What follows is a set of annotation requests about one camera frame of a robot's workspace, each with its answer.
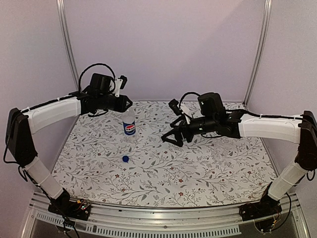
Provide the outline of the Pepsi label plastic bottle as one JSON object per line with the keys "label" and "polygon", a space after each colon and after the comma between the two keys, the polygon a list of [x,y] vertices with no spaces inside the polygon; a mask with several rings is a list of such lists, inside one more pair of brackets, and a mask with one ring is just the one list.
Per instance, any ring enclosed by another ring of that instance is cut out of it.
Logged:
{"label": "Pepsi label plastic bottle", "polygon": [[121,116],[123,123],[123,131],[126,142],[132,143],[136,140],[135,112],[133,109],[128,109]]}

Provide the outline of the clear plastic bottle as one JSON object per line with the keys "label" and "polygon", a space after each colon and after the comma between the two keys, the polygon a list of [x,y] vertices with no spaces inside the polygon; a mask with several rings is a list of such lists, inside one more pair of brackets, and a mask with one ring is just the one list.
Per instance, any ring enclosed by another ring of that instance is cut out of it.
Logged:
{"label": "clear plastic bottle", "polygon": [[214,141],[213,156],[216,163],[222,163],[229,158],[231,139],[218,138]]}

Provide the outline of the blue bottle cap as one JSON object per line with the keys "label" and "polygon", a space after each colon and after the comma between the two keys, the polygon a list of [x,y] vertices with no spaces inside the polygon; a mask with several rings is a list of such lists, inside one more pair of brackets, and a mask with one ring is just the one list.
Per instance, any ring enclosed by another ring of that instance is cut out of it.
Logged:
{"label": "blue bottle cap", "polygon": [[123,162],[128,163],[129,162],[129,157],[128,156],[123,156],[122,160],[123,160]]}

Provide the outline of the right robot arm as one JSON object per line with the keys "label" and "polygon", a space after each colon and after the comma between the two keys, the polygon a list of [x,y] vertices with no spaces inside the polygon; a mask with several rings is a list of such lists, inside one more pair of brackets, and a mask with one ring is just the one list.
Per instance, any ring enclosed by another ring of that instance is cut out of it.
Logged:
{"label": "right robot arm", "polygon": [[175,99],[169,107],[178,116],[170,124],[171,131],[164,134],[164,142],[183,146],[190,143],[194,135],[215,132],[218,137],[247,138],[260,137],[277,139],[298,144],[294,162],[290,163],[267,188],[263,200],[256,206],[260,216],[267,216],[275,209],[275,201],[280,200],[289,189],[299,182],[309,171],[317,168],[317,122],[314,114],[304,111],[301,115],[257,115],[247,110],[227,110],[218,93],[198,95],[201,117],[189,116],[188,110]]}

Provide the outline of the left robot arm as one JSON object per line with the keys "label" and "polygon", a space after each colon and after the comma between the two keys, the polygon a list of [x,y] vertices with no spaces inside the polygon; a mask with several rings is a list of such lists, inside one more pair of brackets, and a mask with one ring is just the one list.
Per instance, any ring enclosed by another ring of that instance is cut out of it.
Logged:
{"label": "left robot arm", "polygon": [[97,116],[115,111],[123,113],[132,106],[132,101],[120,90],[125,87],[127,77],[113,79],[110,76],[94,73],[90,84],[82,92],[73,92],[37,106],[9,112],[5,144],[24,174],[29,176],[51,199],[55,208],[63,215],[70,215],[73,203],[69,193],[51,175],[38,157],[33,135],[39,130],[63,119],[82,116]]}

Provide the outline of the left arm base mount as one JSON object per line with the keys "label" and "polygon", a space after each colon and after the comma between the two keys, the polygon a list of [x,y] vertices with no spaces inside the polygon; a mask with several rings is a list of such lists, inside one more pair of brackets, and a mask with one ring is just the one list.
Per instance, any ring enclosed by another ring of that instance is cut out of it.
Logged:
{"label": "left arm base mount", "polygon": [[91,212],[91,204],[84,199],[71,201],[69,197],[61,196],[51,200],[48,211],[65,217],[87,221]]}

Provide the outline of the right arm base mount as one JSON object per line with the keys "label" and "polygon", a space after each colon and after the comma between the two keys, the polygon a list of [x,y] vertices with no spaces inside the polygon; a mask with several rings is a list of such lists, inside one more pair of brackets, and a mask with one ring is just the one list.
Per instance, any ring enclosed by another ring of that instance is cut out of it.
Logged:
{"label": "right arm base mount", "polygon": [[269,233],[277,228],[281,212],[280,202],[266,196],[258,202],[246,203],[239,207],[242,220],[253,220],[256,229],[261,233]]}

